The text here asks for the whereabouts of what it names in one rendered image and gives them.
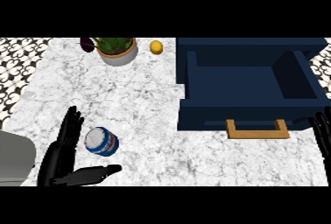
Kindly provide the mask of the navy blue drawer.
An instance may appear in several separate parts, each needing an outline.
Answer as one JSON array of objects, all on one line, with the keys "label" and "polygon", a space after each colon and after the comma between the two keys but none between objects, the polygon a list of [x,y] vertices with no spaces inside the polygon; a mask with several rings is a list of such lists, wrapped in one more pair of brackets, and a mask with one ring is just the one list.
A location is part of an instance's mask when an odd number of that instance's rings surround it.
[{"label": "navy blue drawer", "polygon": [[229,119],[243,130],[269,130],[277,119],[290,130],[305,130],[327,106],[302,52],[286,52],[271,66],[218,67],[200,66],[197,53],[188,53],[179,130],[223,130]]}]

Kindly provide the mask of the blue and white can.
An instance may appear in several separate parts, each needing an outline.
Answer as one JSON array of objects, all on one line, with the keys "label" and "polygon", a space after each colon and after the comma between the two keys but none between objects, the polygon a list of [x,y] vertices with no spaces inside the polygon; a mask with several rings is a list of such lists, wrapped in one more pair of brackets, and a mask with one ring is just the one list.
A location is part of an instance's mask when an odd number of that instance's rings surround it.
[{"label": "blue and white can", "polygon": [[120,147],[119,137],[104,127],[92,129],[85,139],[86,149],[102,157],[110,157]]}]

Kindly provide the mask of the navy blue cabinet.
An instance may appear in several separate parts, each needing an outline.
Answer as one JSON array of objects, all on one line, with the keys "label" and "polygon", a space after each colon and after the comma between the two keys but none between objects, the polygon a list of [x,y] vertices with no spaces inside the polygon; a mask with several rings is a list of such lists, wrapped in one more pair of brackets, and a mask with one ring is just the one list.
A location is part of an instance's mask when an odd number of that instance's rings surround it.
[{"label": "navy blue cabinet", "polygon": [[325,47],[324,38],[176,38],[176,83],[185,83],[188,52],[200,67],[269,67],[286,52],[311,60]]}]

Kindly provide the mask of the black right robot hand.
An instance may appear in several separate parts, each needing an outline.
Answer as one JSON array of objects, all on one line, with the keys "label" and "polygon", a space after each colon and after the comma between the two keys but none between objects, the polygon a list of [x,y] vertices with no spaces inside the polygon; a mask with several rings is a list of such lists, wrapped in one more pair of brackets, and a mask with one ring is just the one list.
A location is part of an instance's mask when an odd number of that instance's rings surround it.
[{"label": "black right robot hand", "polygon": [[325,112],[317,112],[315,117],[308,121],[314,128],[315,140],[324,158],[327,183],[331,186],[331,107],[325,107]]}]

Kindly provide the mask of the dark purple eggplant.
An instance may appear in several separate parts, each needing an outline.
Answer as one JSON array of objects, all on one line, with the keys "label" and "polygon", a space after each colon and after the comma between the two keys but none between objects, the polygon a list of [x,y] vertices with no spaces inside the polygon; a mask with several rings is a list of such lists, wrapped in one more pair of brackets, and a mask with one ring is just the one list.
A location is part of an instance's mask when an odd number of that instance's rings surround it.
[{"label": "dark purple eggplant", "polygon": [[92,53],[95,50],[95,44],[90,38],[82,38],[80,39],[80,46],[82,49],[88,52]]}]

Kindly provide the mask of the potted green plant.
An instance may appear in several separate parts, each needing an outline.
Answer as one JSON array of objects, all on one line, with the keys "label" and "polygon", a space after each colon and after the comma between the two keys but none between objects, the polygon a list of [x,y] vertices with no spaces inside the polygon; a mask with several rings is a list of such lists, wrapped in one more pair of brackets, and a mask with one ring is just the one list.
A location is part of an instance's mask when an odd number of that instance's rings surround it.
[{"label": "potted green plant", "polygon": [[135,38],[93,38],[93,46],[110,66],[127,65],[138,56],[139,48]]}]

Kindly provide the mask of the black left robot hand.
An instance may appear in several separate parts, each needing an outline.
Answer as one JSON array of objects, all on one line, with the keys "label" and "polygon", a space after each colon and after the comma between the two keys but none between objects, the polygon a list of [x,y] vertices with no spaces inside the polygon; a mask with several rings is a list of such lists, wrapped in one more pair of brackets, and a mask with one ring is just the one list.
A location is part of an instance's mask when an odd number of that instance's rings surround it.
[{"label": "black left robot hand", "polygon": [[37,174],[39,186],[88,186],[121,171],[120,164],[74,170],[77,145],[85,117],[71,106],[61,123],[56,141],[49,145]]}]

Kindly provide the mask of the yellow lemon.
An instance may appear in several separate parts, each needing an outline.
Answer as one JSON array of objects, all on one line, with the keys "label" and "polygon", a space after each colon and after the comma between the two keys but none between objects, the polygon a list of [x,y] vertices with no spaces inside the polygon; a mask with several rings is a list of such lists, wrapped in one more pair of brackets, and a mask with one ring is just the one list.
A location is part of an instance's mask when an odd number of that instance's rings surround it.
[{"label": "yellow lemon", "polygon": [[161,54],[163,52],[163,43],[158,40],[153,40],[150,43],[150,51],[154,54]]}]

